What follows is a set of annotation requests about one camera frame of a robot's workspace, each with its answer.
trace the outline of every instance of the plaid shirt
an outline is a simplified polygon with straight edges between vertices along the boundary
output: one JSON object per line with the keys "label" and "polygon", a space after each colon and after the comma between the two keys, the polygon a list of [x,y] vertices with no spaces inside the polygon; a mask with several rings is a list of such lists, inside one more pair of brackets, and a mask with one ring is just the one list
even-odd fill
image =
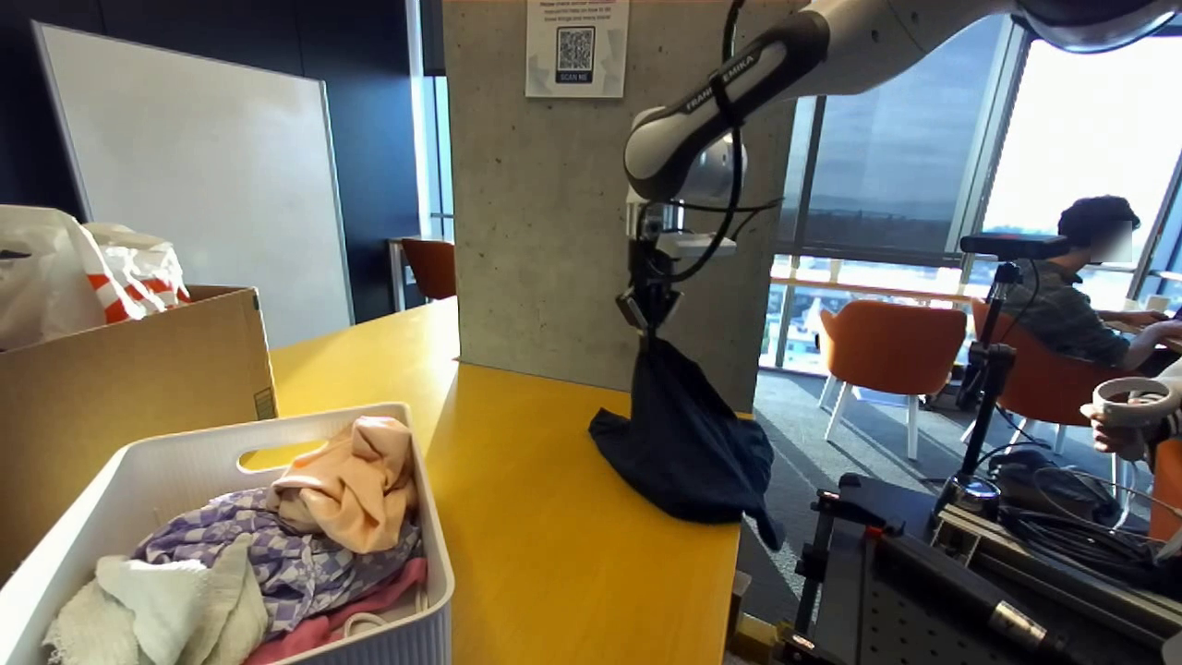
{"label": "plaid shirt", "polygon": [[1101,320],[1089,294],[1084,294],[1080,274],[1054,262],[1020,262],[1020,283],[1002,298],[1002,314],[1033,332],[1047,348],[1098,367],[1114,367],[1129,340]]}

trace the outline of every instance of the beige cloth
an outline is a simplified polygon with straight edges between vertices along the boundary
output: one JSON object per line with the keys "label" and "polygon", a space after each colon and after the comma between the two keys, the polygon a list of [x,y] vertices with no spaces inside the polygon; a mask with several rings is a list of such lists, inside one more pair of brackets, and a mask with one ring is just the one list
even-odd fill
{"label": "beige cloth", "polygon": [[399,542],[415,507],[415,437],[399,417],[360,417],[319,450],[298,453],[276,492],[298,492],[319,528],[355,554]]}
{"label": "beige cloth", "polygon": [[58,665],[235,665],[266,636],[251,535],[228,542],[216,570],[201,561],[147,566],[99,556],[97,575],[69,595],[44,646]]}

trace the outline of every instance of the window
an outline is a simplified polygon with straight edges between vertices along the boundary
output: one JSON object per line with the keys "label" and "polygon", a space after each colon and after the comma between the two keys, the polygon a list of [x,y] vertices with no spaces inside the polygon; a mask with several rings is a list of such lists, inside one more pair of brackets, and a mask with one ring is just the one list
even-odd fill
{"label": "window", "polygon": [[425,193],[425,235],[454,241],[452,203],[452,129],[446,129],[446,77],[422,77],[422,193]]}
{"label": "window", "polygon": [[985,19],[872,93],[826,97],[818,112],[803,102],[797,125],[818,122],[819,139],[794,139],[778,248],[952,262],[956,205],[1005,35],[1009,19]]}
{"label": "window", "polygon": [[1142,229],[1084,279],[1098,301],[1123,305],[1171,197],[1182,146],[1182,97],[1171,86],[1177,70],[1177,35],[1106,56],[1029,45],[981,226],[1055,234],[1070,199],[1128,197]]}
{"label": "window", "polygon": [[1095,301],[1182,305],[1177,70],[1177,34],[1069,56],[996,19],[863,97],[803,98],[771,267],[778,309],[791,305],[765,336],[778,340],[765,367],[818,367],[804,309],[844,294],[985,294],[996,262],[962,255],[963,234],[1054,234],[1095,193],[1142,215],[1119,255],[1085,274]]}

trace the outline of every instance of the dark blue cloth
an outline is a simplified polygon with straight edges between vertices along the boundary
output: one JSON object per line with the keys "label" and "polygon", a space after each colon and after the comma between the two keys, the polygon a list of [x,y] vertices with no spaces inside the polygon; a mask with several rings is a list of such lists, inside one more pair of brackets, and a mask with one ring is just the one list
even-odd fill
{"label": "dark blue cloth", "polygon": [[759,422],[739,422],[704,374],[671,342],[645,336],[632,374],[632,422],[590,417],[606,463],[649,502],[684,519],[739,519],[749,514],[778,549],[784,530],[765,511],[771,444]]}

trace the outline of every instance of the yellow table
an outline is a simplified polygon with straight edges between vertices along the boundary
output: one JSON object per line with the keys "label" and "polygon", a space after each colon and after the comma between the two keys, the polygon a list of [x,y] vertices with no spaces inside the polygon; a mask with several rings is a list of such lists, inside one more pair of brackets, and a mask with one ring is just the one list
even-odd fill
{"label": "yellow table", "polygon": [[408,402],[454,566],[454,665],[722,665],[739,523],[664,516],[586,422],[623,393],[454,362],[454,298],[273,351],[282,412]]}

